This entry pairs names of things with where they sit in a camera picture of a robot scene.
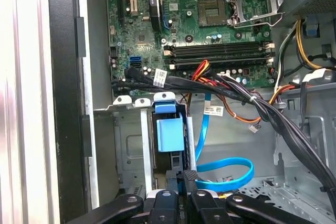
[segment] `green circuit board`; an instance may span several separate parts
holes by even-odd
[[[211,5],[221,8],[211,9]],[[237,30],[228,26],[226,22],[230,20],[230,8],[226,0],[162,0],[163,18],[160,32],[155,32],[152,28],[149,0],[137,0],[138,13],[136,15],[124,12],[124,26],[121,26],[119,22],[119,6],[118,0],[108,0],[110,46],[116,48],[118,54],[118,58],[111,63],[111,75],[117,80],[124,78],[124,70],[129,66],[129,59],[132,56],[142,58],[141,70],[143,71],[143,67],[151,69],[151,71],[146,71],[148,75],[154,76],[155,69],[160,68],[167,70],[171,75],[189,78],[193,70],[170,70],[169,65],[165,63],[165,59],[170,56],[164,55],[164,45],[179,47],[271,41],[268,26],[261,26],[258,31],[256,28]],[[127,8],[129,3],[125,1],[123,6]],[[243,0],[243,8],[246,18],[264,14],[268,12],[268,0]],[[207,22],[202,19],[202,15],[214,16],[217,19]],[[221,39],[214,40],[213,36],[217,35],[221,35]],[[246,79],[247,87],[269,87],[274,85],[269,74],[270,67],[270,64],[234,68],[222,66],[216,71],[219,73],[234,69],[235,74],[232,76]],[[139,94],[143,92],[132,92],[132,95]]]

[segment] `blue sata port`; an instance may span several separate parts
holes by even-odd
[[[130,63],[141,62],[141,56],[130,56]]]

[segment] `cable label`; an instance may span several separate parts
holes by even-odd
[[[321,69],[317,69],[315,70],[313,73],[309,73],[307,74],[304,79],[302,80],[302,82],[309,82],[312,79],[319,79],[322,78],[324,76],[324,72],[326,71],[325,68],[321,68]]]
[[[166,77],[167,77],[167,71],[157,68],[155,70],[153,85],[163,88],[164,83],[166,82]]]
[[[204,114],[205,115],[215,115],[215,116],[223,116],[224,107],[223,106],[204,106]]]

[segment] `blue drive bracket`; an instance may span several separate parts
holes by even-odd
[[[155,114],[176,114],[175,101],[155,103]],[[160,119],[156,121],[159,152],[184,151],[183,119]]]
[[[184,151],[183,119],[161,119],[156,121],[159,152]]]

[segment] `perforated metal panel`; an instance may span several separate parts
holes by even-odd
[[[300,9],[300,15],[336,13],[336,0],[311,0]]]

